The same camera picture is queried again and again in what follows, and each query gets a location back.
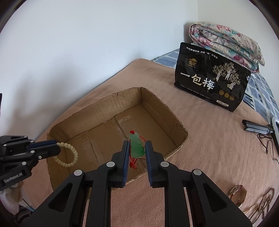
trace floral quilt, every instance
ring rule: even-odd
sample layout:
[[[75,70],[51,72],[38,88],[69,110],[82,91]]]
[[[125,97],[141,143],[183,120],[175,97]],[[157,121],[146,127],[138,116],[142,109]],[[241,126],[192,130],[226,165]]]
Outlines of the floral quilt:
[[[215,51],[254,74],[259,73],[259,64],[265,64],[258,43],[229,27],[198,22],[190,26],[189,36],[196,45]]]

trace cardboard box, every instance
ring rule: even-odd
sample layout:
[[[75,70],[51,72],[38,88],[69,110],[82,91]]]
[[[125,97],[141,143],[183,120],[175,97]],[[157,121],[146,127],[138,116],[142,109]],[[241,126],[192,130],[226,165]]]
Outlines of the cardboard box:
[[[67,142],[78,152],[78,161],[69,168],[47,159],[53,189],[74,172],[96,169],[111,160],[113,153],[122,148],[129,132],[134,130],[151,140],[154,150],[166,158],[187,139],[188,133],[170,109],[146,88],[130,88],[109,95],[74,113],[55,125],[48,139]],[[73,161],[71,150],[62,148],[59,159]],[[129,168],[128,180],[146,172],[146,162],[137,161],[137,169]]]

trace bed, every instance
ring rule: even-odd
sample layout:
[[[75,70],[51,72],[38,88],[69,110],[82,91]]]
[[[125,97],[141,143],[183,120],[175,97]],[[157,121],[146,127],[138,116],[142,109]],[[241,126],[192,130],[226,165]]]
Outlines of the bed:
[[[152,61],[175,69],[178,54],[179,49],[157,57]],[[242,101],[257,111],[269,123],[272,117],[279,117],[279,109],[275,98],[261,74],[251,74]]]
[[[249,119],[267,124],[266,120],[245,103],[231,113],[177,89],[174,86],[174,66],[175,62],[166,67],[144,59],[133,61],[66,110],[39,141],[47,139],[55,125],[102,98],[126,89],[143,87],[172,111],[189,134],[187,141],[168,156],[167,161],[183,170],[202,169],[225,193],[234,185],[244,185],[247,196],[242,211],[259,202],[269,188],[275,188],[272,206],[278,196],[278,164],[272,160],[270,153],[265,153],[254,133],[243,130],[241,123],[242,119]],[[41,160],[32,170],[32,176],[24,181],[24,189],[35,207],[53,191],[48,170],[46,160]],[[126,214],[125,220],[133,220],[134,226],[163,226],[163,191],[150,188],[146,173],[129,181],[124,189],[114,190],[111,204],[114,226],[131,225],[123,221],[122,214]]]

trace beaded bracelet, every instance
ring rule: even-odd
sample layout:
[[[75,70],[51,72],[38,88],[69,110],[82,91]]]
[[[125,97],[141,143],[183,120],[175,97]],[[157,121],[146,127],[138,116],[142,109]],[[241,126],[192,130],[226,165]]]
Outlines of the beaded bracelet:
[[[65,163],[65,162],[62,162],[61,160],[59,160],[59,158],[57,156],[54,156],[53,158],[55,159],[55,161],[64,166],[64,167],[70,167],[70,166],[73,166],[74,164],[76,164],[76,162],[78,161],[78,153],[76,151],[76,149],[71,145],[71,144],[68,144],[68,143],[57,143],[57,145],[59,147],[66,147],[66,148],[69,148],[73,153],[74,153],[74,161],[71,162],[71,163]]]

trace gold logo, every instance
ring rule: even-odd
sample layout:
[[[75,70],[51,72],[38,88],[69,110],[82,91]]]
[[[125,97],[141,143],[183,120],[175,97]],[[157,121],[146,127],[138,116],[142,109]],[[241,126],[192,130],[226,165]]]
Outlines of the gold logo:
[[[188,66],[195,67],[197,64],[197,60],[194,58],[190,58],[188,62]]]

